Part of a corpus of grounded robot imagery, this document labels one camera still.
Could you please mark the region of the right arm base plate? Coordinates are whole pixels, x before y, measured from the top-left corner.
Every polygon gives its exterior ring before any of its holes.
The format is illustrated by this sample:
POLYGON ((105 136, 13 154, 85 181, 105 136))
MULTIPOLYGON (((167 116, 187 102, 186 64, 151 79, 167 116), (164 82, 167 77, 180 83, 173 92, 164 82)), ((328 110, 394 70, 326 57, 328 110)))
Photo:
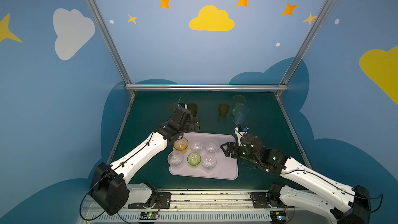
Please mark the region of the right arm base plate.
POLYGON ((252 192, 250 199, 254 208, 293 208, 286 205, 280 199, 281 194, 278 192, 252 192))

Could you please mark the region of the clear faceted glass back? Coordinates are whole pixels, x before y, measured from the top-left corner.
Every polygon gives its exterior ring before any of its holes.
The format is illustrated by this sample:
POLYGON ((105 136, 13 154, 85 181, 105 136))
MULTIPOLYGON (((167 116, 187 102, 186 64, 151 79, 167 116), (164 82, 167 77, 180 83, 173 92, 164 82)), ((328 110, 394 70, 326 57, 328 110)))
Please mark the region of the clear faceted glass back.
POLYGON ((208 153, 216 154, 219 150, 219 143, 215 140, 207 141, 205 143, 205 150, 208 153))

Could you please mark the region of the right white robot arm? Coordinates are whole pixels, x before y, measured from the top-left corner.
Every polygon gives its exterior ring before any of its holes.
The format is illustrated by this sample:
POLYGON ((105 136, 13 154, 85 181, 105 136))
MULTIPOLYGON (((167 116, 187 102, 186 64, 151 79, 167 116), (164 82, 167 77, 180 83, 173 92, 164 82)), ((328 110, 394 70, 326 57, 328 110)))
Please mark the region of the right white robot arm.
POLYGON ((238 132, 237 142, 220 146, 226 157, 254 163, 258 169, 293 181, 307 189, 273 184, 266 193, 265 204, 272 207, 292 206, 329 219, 334 224, 368 224, 371 219, 369 191, 357 185, 341 184, 298 162, 278 149, 268 149, 250 133, 238 132))

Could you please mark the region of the lilac plastic tray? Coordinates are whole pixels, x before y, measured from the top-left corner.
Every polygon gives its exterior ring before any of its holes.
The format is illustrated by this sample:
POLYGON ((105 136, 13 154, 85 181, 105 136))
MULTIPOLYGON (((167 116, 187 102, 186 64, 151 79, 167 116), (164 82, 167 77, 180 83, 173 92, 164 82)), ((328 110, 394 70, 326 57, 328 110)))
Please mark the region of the lilac plastic tray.
POLYGON ((181 168, 177 169, 169 166, 169 171, 172 175, 176 176, 187 176, 187 177, 201 177, 201 178, 213 178, 213 179, 225 179, 235 180, 238 177, 238 165, 237 160, 226 157, 222 152, 220 146, 227 142, 235 142, 235 138, 231 135, 225 134, 210 134, 210 133, 186 133, 184 135, 188 141, 199 141, 202 144, 208 142, 217 142, 218 151, 214 154, 216 160, 216 166, 209 171, 206 171, 204 167, 199 164, 193 167, 188 164, 188 154, 192 153, 190 148, 187 149, 187 153, 183 156, 183 162, 181 168))

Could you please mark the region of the dark brown textured cup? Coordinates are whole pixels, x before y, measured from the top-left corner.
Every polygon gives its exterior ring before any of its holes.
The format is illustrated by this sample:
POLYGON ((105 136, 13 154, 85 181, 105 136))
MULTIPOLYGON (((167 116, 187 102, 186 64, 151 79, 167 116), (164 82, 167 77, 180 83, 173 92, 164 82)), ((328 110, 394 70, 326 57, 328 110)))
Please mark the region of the dark brown textured cup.
POLYGON ((194 103, 190 103, 187 105, 188 110, 191 112, 193 117, 197 117, 198 106, 194 103))

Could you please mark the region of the amber faceted glass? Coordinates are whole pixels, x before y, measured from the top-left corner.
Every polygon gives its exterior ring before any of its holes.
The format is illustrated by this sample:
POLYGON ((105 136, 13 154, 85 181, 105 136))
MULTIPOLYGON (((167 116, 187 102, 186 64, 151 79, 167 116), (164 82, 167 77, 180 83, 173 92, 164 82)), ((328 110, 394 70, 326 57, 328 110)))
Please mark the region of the amber faceted glass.
POLYGON ((174 149, 185 154, 189 148, 189 141, 186 138, 182 138, 173 143, 174 149))

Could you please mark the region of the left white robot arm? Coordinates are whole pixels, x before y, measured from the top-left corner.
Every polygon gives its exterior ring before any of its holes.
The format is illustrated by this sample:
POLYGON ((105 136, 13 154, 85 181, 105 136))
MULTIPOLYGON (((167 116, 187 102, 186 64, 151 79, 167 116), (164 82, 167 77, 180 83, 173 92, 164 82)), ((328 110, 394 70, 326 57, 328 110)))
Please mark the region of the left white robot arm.
POLYGON ((177 141, 186 132, 198 132, 198 117, 183 120, 170 118, 151 132, 135 149, 121 159, 107 165, 100 163, 94 170, 87 193, 110 216, 117 214, 127 203, 131 190, 127 188, 132 177, 167 145, 177 141))

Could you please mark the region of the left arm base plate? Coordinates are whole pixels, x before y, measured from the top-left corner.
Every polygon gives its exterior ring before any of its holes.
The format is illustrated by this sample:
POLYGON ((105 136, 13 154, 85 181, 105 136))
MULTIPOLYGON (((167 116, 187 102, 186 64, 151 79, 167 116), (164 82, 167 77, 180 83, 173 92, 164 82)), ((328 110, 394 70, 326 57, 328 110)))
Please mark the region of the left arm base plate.
POLYGON ((169 209, 171 204, 170 192, 153 193, 145 203, 131 203, 128 209, 169 209))

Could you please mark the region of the clear faceted glass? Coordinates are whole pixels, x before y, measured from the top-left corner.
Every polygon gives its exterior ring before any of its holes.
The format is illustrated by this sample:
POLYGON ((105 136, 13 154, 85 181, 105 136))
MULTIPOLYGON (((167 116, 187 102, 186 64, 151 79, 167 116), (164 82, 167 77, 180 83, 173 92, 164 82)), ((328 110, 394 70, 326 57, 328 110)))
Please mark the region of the clear faceted glass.
POLYGON ((203 151, 203 149, 204 149, 204 144, 201 142, 201 141, 197 141, 197 140, 193 140, 191 143, 190 143, 190 149, 193 151, 193 152, 197 152, 197 153, 199 153, 199 154, 201 154, 202 153, 202 151, 203 151))
POLYGON ((183 166, 184 155, 181 151, 174 150, 168 155, 167 161, 172 169, 179 170, 183 166))
POLYGON ((205 150, 208 153, 216 154, 219 150, 219 143, 215 140, 207 141, 205 143, 205 150))
POLYGON ((212 154, 206 154, 202 157, 201 166, 203 171, 209 173, 217 166, 217 159, 212 154))

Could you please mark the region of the green faceted glass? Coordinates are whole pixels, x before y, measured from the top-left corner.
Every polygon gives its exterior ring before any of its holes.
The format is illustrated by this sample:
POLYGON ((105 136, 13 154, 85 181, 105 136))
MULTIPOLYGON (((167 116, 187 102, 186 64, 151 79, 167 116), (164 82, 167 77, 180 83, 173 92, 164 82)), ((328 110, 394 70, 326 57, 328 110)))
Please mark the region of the green faceted glass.
POLYGON ((187 163, 191 168, 197 168, 202 161, 202 157, 198 152, 191 152, 187 156, 187 163))

